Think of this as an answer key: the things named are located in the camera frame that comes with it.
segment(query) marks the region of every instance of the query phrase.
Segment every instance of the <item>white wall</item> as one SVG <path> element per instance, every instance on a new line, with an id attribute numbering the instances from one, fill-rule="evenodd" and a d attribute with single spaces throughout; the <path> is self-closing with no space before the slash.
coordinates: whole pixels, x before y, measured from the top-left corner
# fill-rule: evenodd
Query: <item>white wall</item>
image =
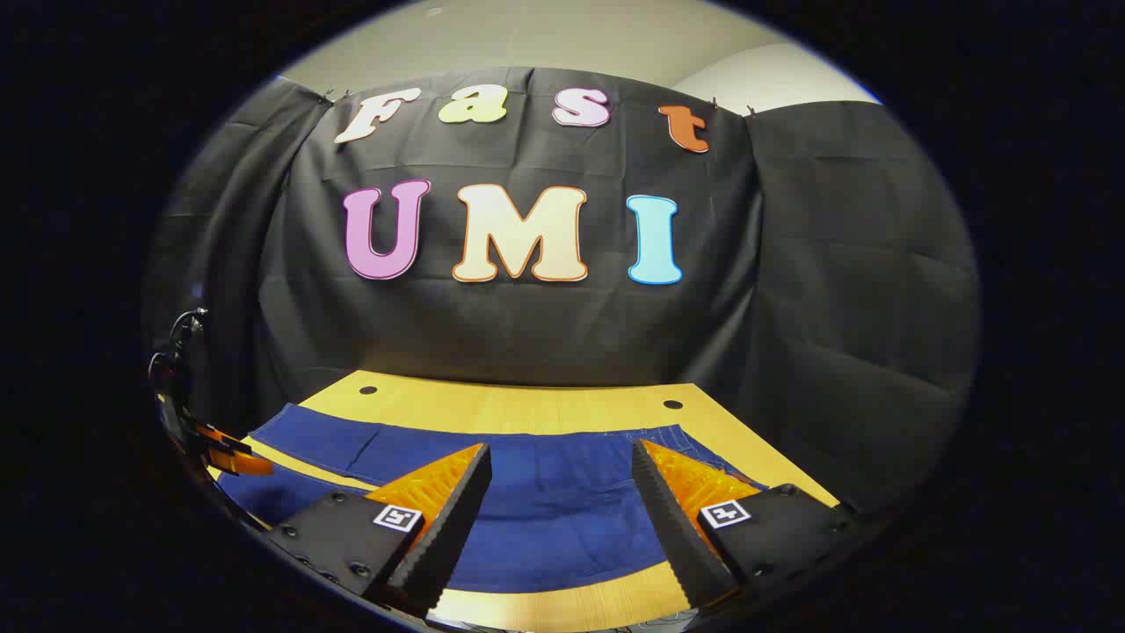
<path id="1" fill-rule="evenodd" d="M 853 79 L 796 44 L 771 44 L 736 53 L 685 79 L 673 90 L 747 115 L 812 101 L 868 101 L 870 92 Z"/>

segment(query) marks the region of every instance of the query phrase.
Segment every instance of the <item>wooden table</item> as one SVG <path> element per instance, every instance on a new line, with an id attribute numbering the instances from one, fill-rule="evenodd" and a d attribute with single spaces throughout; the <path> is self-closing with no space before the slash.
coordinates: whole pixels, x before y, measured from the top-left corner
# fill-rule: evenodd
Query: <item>wooden table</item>
<path id="1" fill-rule="evenodd" d="M 363 396 L 360 389 L 378 391 Z M 683 405 L 666 407 L 665 401 Z M 680 425 L 756 481 L 794 483 L 821 503 L 838 501 L 693 385 L 567 389 L 478 386 L 356 372 L 300 404 L 363 423 L 465 434 L 561 435 Z M 262 458 L 327 482 L 377 488 L 244 441 Z M 213 477 L 218 471 L 212 470 Z M 447 589 L 431 613 L 443 620 L 534 633 L 628 626 L 688 608 L 667 562 L 637 573 L 558 591 L 485 594 Z"/>

